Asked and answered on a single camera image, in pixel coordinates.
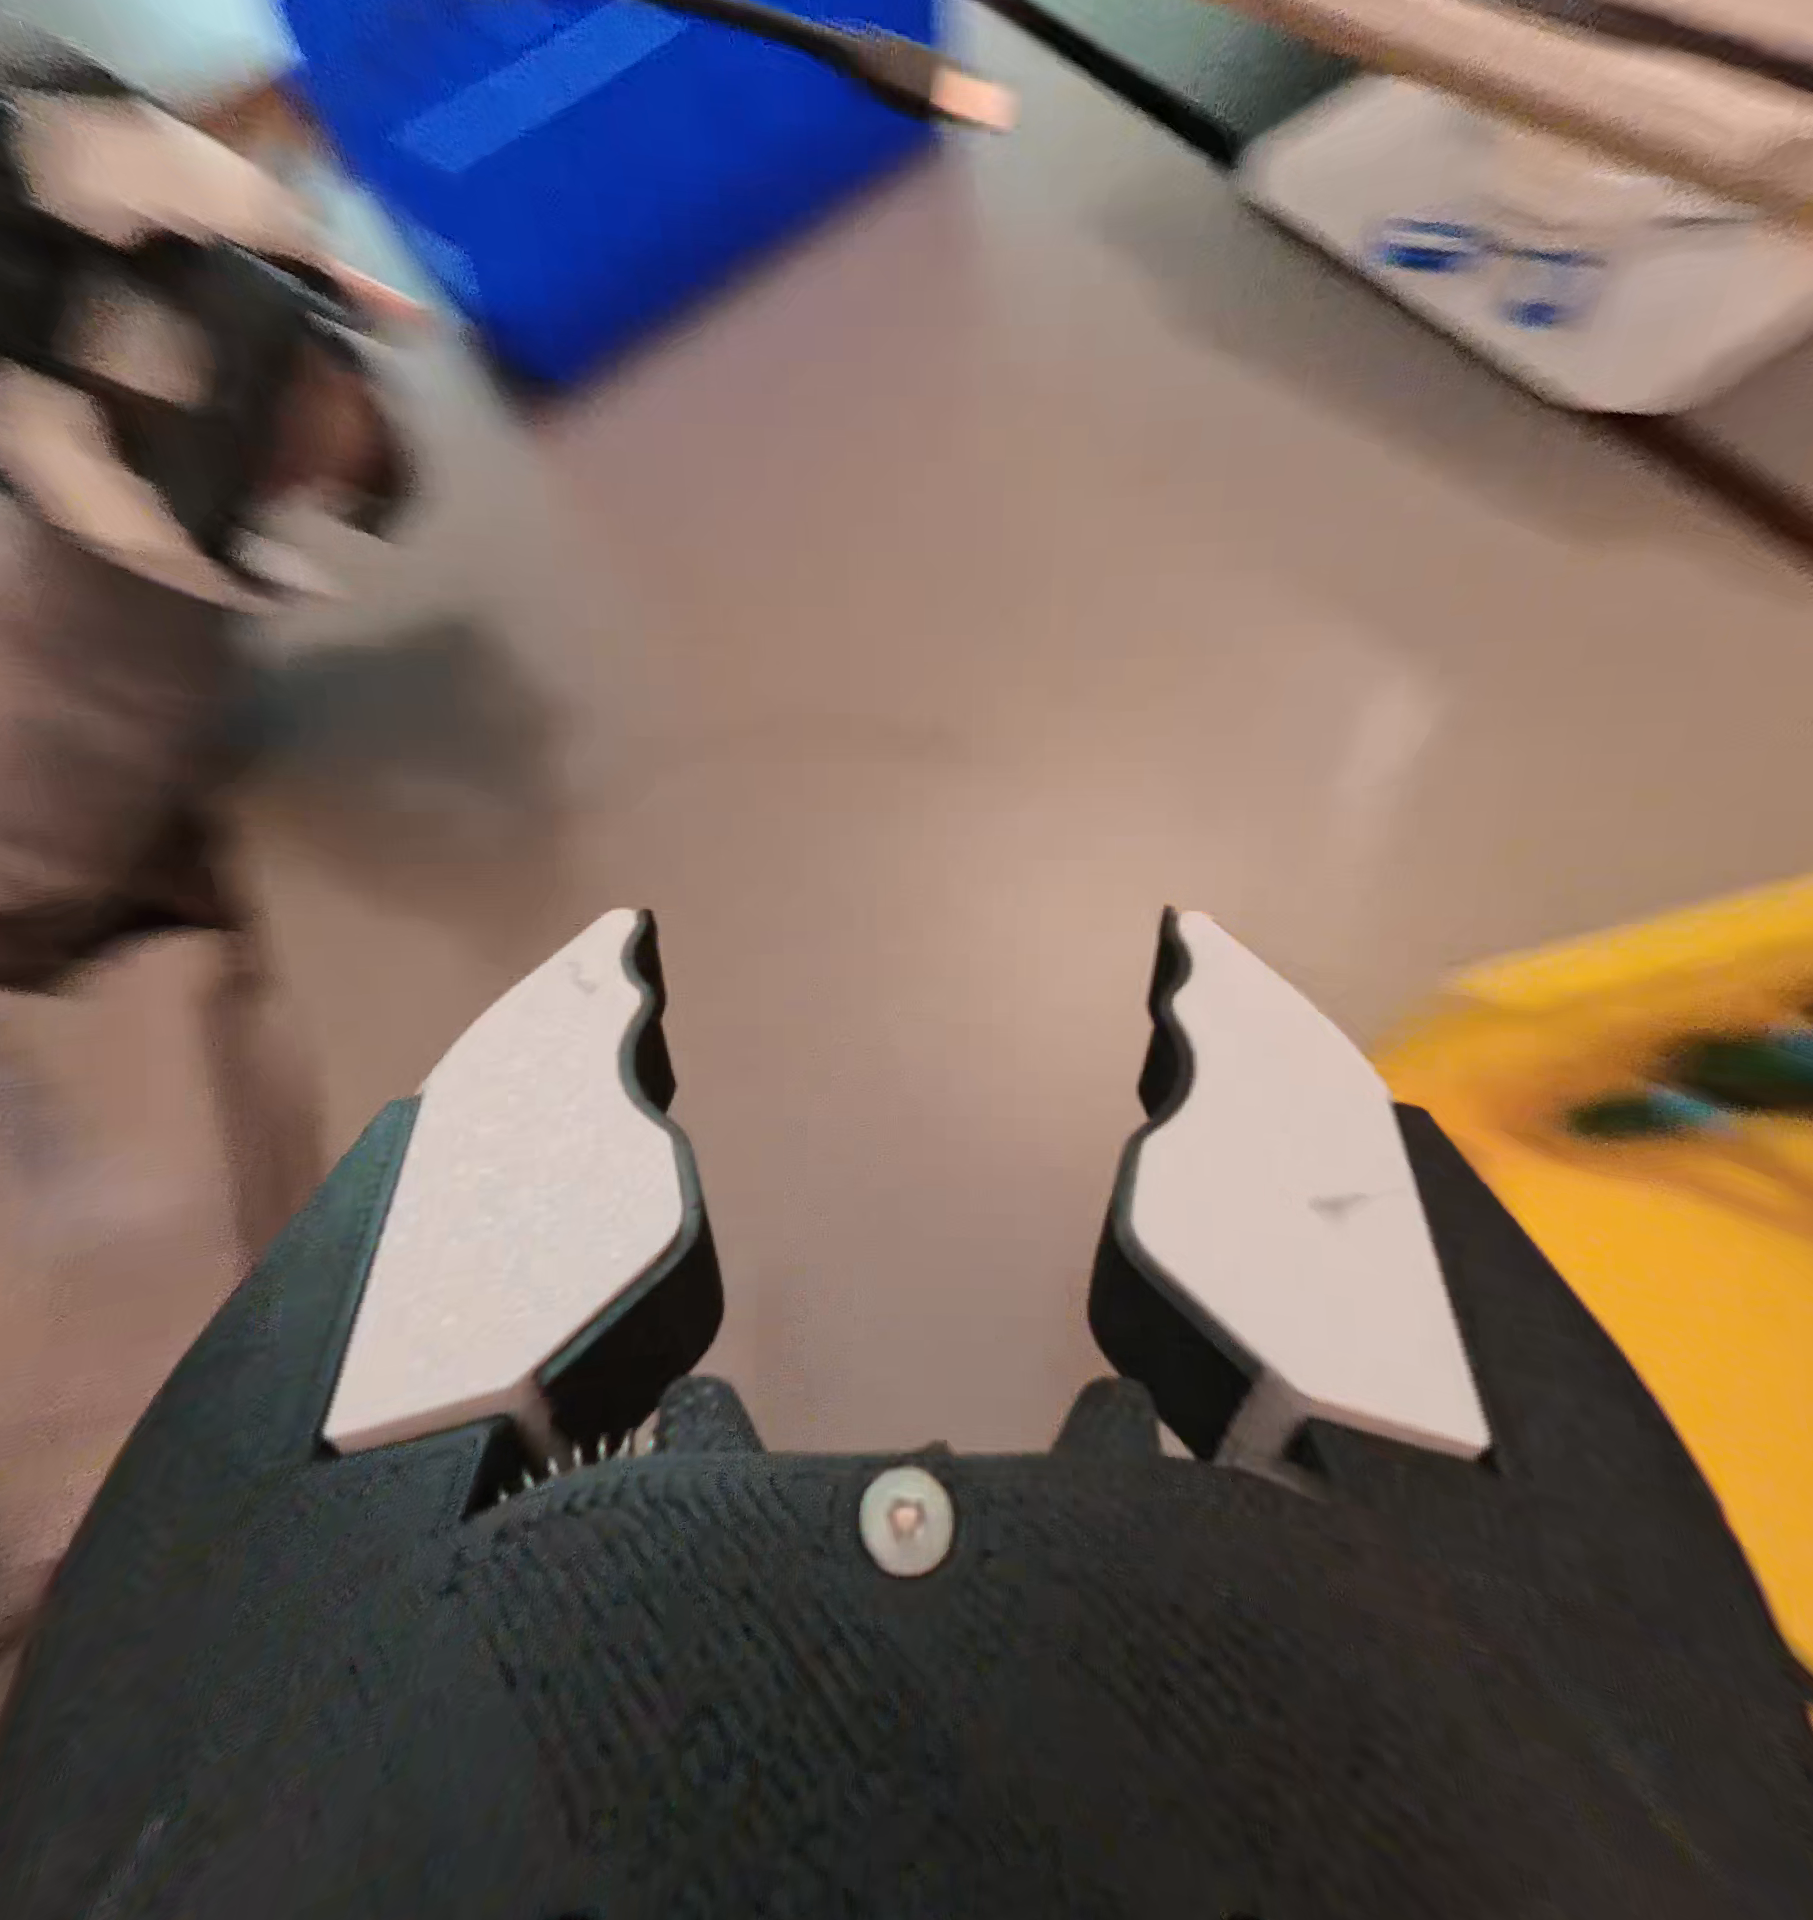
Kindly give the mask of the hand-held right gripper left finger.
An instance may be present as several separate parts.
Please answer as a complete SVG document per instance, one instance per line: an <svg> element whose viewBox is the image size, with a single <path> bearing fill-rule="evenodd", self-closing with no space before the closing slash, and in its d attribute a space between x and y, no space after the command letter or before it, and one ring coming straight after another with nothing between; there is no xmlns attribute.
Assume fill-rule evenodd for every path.
<svg viewBox="0 0 1813 1920"><path fill-rule="evenodd" d="M596 917L425 1073L319 1434L503 1421L525 1454L636 1449L725 1317L674 1119L658 929Z"/></svg>

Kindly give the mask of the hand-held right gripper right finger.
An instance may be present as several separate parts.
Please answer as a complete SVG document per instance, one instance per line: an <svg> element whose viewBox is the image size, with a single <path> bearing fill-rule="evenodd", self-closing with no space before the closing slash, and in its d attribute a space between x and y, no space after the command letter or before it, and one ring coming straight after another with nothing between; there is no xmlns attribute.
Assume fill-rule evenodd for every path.
<svg viewBox="0 0 1813 1920"><path fill-rule="evenodd" d="M1111 1371L1200 1461L1335 1427L1457 1461L1493 1432L1396 1103L1208 912L1160 917L1140 1121L1089 1285Z"/></svg>

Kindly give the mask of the person's left forearm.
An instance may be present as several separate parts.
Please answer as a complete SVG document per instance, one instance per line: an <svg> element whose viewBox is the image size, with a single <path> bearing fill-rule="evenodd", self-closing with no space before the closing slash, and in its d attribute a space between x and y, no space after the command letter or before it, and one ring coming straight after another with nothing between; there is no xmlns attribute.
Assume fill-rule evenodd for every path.
<svg viewBox="0 0 1813 1920"><path fill-rule="evenodd" d="M0 492L1 989L56 989L140 936L244 927L222 833L237 624Z"/></svg>

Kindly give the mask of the blue plastic bin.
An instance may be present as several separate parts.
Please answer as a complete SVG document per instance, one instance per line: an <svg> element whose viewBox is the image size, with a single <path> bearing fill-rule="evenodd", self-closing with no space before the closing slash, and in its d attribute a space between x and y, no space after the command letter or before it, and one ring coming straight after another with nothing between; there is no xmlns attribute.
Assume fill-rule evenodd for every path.
<svg viewBox="0 0 1813 1920"><path fill-rule="evenodd" d="M491 356L547 385L934 142L819 61L652 4L278 13L346 173Z"/></svg>

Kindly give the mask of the large yellow plastic bin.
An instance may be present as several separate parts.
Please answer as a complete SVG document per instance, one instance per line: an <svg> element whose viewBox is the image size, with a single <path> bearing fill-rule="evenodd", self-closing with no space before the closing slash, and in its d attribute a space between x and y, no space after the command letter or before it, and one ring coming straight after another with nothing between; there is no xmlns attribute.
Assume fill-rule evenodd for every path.
<svg viewBox="0 0 1813 1920"><path fill-rule="evenodd" d="M1813 1670L1813 1115L1682 1117L1692 1043L1813 1021L1813 875L1460 972L1375 1063L1612 1333Z"/></svg>

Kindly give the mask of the white box with blue print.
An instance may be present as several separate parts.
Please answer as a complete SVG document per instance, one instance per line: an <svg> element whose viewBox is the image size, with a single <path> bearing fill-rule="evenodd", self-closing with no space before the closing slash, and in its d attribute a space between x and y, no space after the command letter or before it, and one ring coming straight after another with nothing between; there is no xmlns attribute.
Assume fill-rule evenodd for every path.
<svg viewBox="0 0 1813 1920"><path fill-rule="evenodd" d="M1413 84L1346 84L1253 139L1238 184L1565 411L1682 415L1813 336L1813 234Z"/></svg>

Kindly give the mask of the tan wooden board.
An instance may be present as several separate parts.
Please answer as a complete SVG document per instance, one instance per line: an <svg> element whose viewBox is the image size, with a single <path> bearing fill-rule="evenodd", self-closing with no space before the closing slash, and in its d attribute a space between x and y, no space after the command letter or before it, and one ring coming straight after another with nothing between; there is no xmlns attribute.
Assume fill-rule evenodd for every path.
<svg viewBox="0 0 1813 1920"><path fill-rule="evenodd" d="M1431 84L1813 231L1813 4L1251 2L1370 70Z"/></svg>

